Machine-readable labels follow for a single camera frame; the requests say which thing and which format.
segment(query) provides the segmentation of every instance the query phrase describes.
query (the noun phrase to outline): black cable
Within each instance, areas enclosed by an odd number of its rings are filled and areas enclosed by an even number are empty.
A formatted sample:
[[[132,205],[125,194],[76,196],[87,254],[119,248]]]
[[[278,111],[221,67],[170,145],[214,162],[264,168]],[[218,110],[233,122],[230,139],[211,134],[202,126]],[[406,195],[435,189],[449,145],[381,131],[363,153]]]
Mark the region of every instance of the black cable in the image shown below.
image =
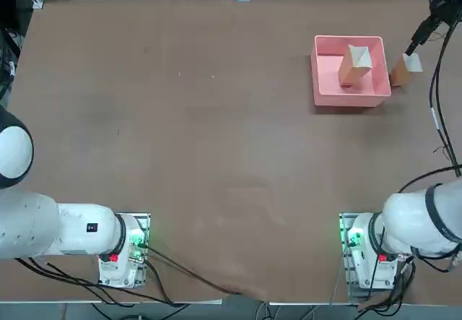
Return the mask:
[[[458,162],[457,162],[457,159],[456,159],[456,155],[454,153],[452,142],[450,141],[450,138],[449,138],[449,135],[448,135],[448,130],[446,129],[443,112],[441,111],[440,93],[439,93],[439,81],[440,81],[441,62],[442,62],[446,47],[448,46],[450,37],[453,34],[454,30],[456,29],[457,24],[459,23],[459,20],[458,20],[459,17],[458,16],[459,16],[460,12],[461,12],[461,9],[459,9],[458,12],[456,13],[456,18],[455,18],[454,22],[450,25],[448,31],[446,32],[446,36],[445,36],[445,39],[443,41],[443,45],[441,46],[440,55],[438,57],[437,65],[436,65],[435,70],[433,72],[432,81],[430,83],[430,90],[429,90],[430,110],[432,111],[432,114],[434,116],[438,136],[440,137],[441,142],[443,143],[443,147],[448,151],[449,158],[450,158],[450,161],[453,164],[453,166],[458,165]],[[435,110],[433,108],[433,88],[434,87],[435,87],[435,96],[436,96],[436,101],[437,101],[437,113],[438,113],[438,116],[440,118],[440,123],[441,123],[441,127],[443,128],[443,133],[440,130],[440,126],[439,126],[439,124],[437,122],[437,119],[435,117]],[[460,171],[459,168],[454,168],[454,172],[455,172],[457,177],[462,175],[462,172]]]
[[[218,291],[221,291],[222,293],[227,293],[228,295],[242,295],[242,293],[239,293],[239,292],[236,292],[236,291],[231,291],[231,290],[228,290],[228,289],[225,289],[224,287],[221,287],[217,284],[214,284],[213,282],[201,277],[199,274],[187,269],[186,267],[183,267],[181,266],[179,263],[173,261],[170,257],[166,256],[165,254],[161,253],[160,251],[154,249],[154,248],[151,248],[150,246],[146,245],[146,244],[139,244],[138,245],[140,248],[146,248],[150,251],[152,251],[153,253],[155,253],[156,255],[162,257],[163,259],[167,260],[168,262],[170,262],[171,264],[173,264],[175,267],[179,268],[180,270],[182,270],[183,272],[185,272],[186,274],[189,274],[191,277],[193,278],[196,278],[197,280],[200,280],[201,282],[203,282],[204,284],[218,290]]]
[[[420,181],[426,177],[430,177],[430,176],[433,176],[434,174],[438,174],[438,173],[443,173],[443,172],[447,172],[449,170],[455,170],[455,169],[461,169],[462,168],[462,165],[455,165],[455,166],[448,166],[448,167],[443,167],[443,168],[438,168],[437,170],[432,170],[430,172],[427,172],[425,174],[422,174],[421,176],[418,176],[414,179],[412,179],[411,181],[407,182],[406,184],[404,184],[401,189],[399,189],[398,193],[402,193],[404,190],[406,190],[407,188],[409,188],[412,184],[416,183],[417,181]]]
[[[28,263],[26,263],[25,261],[23,261],[22,259],[15,259],[16,261],[18,261],[22,266],[24,266],[25,268],[27,268],[28,270],[34,272],[35,274],[38,274],[42,277],[47,277],[48,279],[52,279],[52,280],[57,280],[59,282],[65,282],[66,284],[70,284],[70,285],[78,285],[78,286],[82,286],[82,284],[80,283],[77,283],[77,282],[74,282],[74,281],[71,281],[69,279],[66,279],[66,278],[63,278],[63,277],[57,277],[57,276],[54,276],[53,274],[50,274],[50,273],[53,273],[52,271],[49,271],[48,269],[44,269],[45,271],[47,272],[43,272],[39,269],[36,269],[34,268],[33,266],[30,266]],[[113,287],[113,286],[110,286],[110,285],[102,285],[102,284],[95,284],[95,283],[86,283],[86,282],[83,282],[83,279],[82,278],[77,278],[78,280],[82,280],[82,283],[84,283],[86,286],[91,286],[91,287],[103,287],[105,289],[111,289],[111,290],[117,290],[117,291],[120,291],[122,293],[128,293],[129,295],[134,295],[134,296],[139,296],[141,298],[146,298],[148,300],[155,300],[156,302],[160,302],[160,303],[164,303],[164,304],[167,304],[164,300],[161,300],[160,298],[156,298],[156,297],[152,297],[152,296],[149,296],[149,295],[145,295],[145,294],[142,294],[142,293],[137,293],[137,292],[134,292],[134,291],[131,291],[131,290],[127,290],[127,289],[122,289],[122,288],[119,288],[119,287]]]
[[[159,320],[167,320],[169,318],[171,318],[172,316],[180,313],[181,311],[184,311],[187,307],[189,307],[191,304],[185,304],[183,307],[181,307],[180,309],[176,310],[176,311],[173,311],[172,313],[168,314],[167,316],[164,316],[163,318],[159,319]]]
[[[164,285],[162,284],[162,280],[160,279],[159,273],[157,273],[157,270],[154,267],[154,265],[151,262],[147,261],[147,260],[144,260],[144,263],[154,273],[154,276],[155,276],[155,279],[156,279],[156,282],[157,282],[157,286],[159,287],[160,293],[162,294],[162,297],[164,298],[165,302],[167,302],[169,306],[172,306],[174,308],[179,308],[179,307],[184,306],[181,303],[174,303],[172,300],[170,300],[170,298],[167,296],[167,293],[165,292]]]
[[[383,226],[383,229],[382,229],[382,236],[380,237],[379,250],[382,249],[384,236],[385,236],[385,226]],[[375,259],[375,266],[374,266],[374,271],[372,272],[372,278],[371,278],[372,280],[370,281],[370,287],[369,287],[369,292],[367,293],[367,299],[370,298],[370,294],[372,293],[372,286],[374,285],[374,278],[375,278],[375,273],[377,272],[377,265],[378,265],[378,254],[377,254],[377,258]]]
[[[363,309],[361,311],[361,313],[359,313],[358,315],[355,316],[355,318],[353,320],[358,320],[359,318],[363,317],[364,315],[366,315],[366,313],[369,311],[370,309]]]
[[[148,318],[145,315],[125,315],[125,316],[122,316],[119,320],[127,320],[127,319],[139,320],[140,317],[141,317],[141,320],[152,320],[151,318]]]
[[[133,305],[126,305],[126,304],[122,304],[122,303],[119,303],[118,301],[116,301],[106,290],[103,290],[101,285],[96,285],[94,284],[94,287],[97,288],[99,291],[103,292],[111,301],[111,302],[108,302],[107,300],[105,300],[104,298],[102,298],[100,295],[98,295],[95,291],[91,290],[89,286],[87,286],[85,283],[87,284],[92,284],[90,281],[86,280],[86,279],[82,279],[82,278],[76,278],[76,277],[72,277],[70,274],[67,274],[65,272],[63,272],[62,270],[60,270],[58,267],[52,265],[52,264],[49,264],[51,268],[54,268],[56,271],[58,271],[60,274],[57,274],[53,271],[50,271],[46,268],[43,268],[42,266],[40,266],[33,258],[29,258],[29,261],[32,263],[32,265],[35,266],[35,268],[41,270],[42,272],[44,273],[49,273],[53,276],[56,276],[56,277],[65,277],[66,279],[70,279],[72,281],[74,281],[75,283],[77,283],[77,285],[80,285],[82,286],[84,289],[90,291],[93,295],[95,295],[98,299],[100,299],[103,303],[105,304],[110,304],[110,305],[116,305],[116,306],[120,306],[122,308],[131,308],[134,306]]]
[[[448,257],[453,257],[454,255],[458,254],[458,252],[461,251],[461,248],[462,248],[462,244],[458,244],[453,250],[451,250],[448,253],[445,253],[443,255],[440,255],[440,256],[422,256],[419,253],[419,249],[416,249],[416,250],[417,250],[417,253],[419,254],[418,257],[420,259],[443,260],[443,259],[447,259]]]
[[[190,305],[191,304],[185,304],[180,309],[177,309],[176,311],[173,311],[172,313],[168,314],[167,316],[164,316],[163,318],[160,318],[159,320],[167,320],[167,319],[171,318],[172,316],[174,316],[174,315],[180,313],[181,311],[185,310]],[[138,320],[139,317],[141,317],[141,320],[151,320],[150,318],[148,318],[145,315],[141,315],[141,316],[138,316],[138,315],[125,315],[125,316],[122,316],[119,320],[128,320],[128,319]]]
[[[97,306],[95,306],[93,303],[90,304],[98,313],[101,314],[103,318],[106,318],[107,320],[112,320],[108,315],[104,314]]]
[[[422,259],[419,256],[417,256],[417,257],[419,258],[420,261],[424,262],[428,266],[432,267],[433,269],[435,269],[435,270],[437,270],[437,271],[439,271],[441,273],[449,273],[450,272],[450,269],[448,269],[448,268],[441,269],[441,268],[435,266],[434,264],[428,262],[426,259]]]

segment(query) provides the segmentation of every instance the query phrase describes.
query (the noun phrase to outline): pink tray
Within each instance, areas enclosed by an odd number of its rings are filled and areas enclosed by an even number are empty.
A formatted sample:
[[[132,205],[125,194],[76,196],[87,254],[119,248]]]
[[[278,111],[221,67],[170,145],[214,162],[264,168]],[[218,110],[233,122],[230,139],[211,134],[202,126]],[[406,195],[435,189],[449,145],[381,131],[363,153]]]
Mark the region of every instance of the pink tray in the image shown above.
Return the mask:
[[[355,87],[341,87],[338,70],[347,46],[369,47],[372,70]],[[315,105],[375,107],[391,95],[382,38],[316,36],[311,53]]]

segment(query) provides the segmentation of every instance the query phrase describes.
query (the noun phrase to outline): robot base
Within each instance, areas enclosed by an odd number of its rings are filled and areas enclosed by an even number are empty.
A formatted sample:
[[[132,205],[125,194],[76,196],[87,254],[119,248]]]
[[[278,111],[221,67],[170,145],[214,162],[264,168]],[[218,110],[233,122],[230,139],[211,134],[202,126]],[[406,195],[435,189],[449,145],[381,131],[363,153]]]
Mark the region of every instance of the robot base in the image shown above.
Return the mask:
[[[347,238],[351,251],[358,285],[370,289],[377,254],[372,248],[369,234],[369,222],[372,213],[361,213],[349,229]],[[398,260],[388,261],[386,255],[379,256],[372,289],[391,289],[396,275]]]
[[[340,213],[339,227],[342,243],[342,260],[345,270],[346,286],[351,303],[362,302],[367,299],[370,289],[370,281],[374,272],[375,260],[377,254],[374,252],[368,240],[367,229],[372,213]],[[356,233],[361,235],[361,245],[349,246],[350,235]],[[390,269],[382,270],[381,267],[389,266]],[[379,262],[375,272],[373,290],[391,289],[396,273],[397,261],[382,263]]]
[[[144,259],[147,250],[138,244],[148,244],[149,213],[119,213],[126,225],[126,239],[119,255],[111,256],[110,261],[98,257],[100,284],[112,287],[133,288],[146,283]]]

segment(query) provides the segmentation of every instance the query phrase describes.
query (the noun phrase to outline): brown table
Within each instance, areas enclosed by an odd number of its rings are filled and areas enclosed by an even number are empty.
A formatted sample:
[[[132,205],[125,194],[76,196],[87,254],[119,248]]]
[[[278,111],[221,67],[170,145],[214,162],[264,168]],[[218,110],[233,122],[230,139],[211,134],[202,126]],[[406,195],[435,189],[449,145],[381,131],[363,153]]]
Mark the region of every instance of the brown table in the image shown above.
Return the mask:
[[[336,113],[313,106],[313,38],[381,35],[392,67],[427,11],[426,0],[48,0],[30,23],[11,104],[35,139],[22,186],[149,211],[156,247],[246,295],[329,302],[339,213],[378,211],[403,183],[448,164],[433,153],[427,102],[441,40],[419,48],[425,73],[411,87]],[[441,79],[456,150],[461,50],[457,32]],[[94,258],[57,260],[97,279]],[[0,267],[2,300],[93,299],[13,261]],[[417,268],[408,302],[461,304],[462,269]],[[222,297],[159,269],[176,300]],[[345,290],[342,276],[336,302]],[[152,280],[142,291],[159,295]]]

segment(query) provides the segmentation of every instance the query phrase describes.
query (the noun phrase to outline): white label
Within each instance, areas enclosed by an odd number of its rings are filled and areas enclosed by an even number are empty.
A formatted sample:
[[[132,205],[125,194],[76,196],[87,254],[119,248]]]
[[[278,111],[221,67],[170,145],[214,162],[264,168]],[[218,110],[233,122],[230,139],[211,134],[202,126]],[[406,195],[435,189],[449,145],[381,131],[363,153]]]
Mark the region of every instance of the white label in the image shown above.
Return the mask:
[[[9,62],[9,75],[11,77],[16,77],[16,66],[13,61]]]

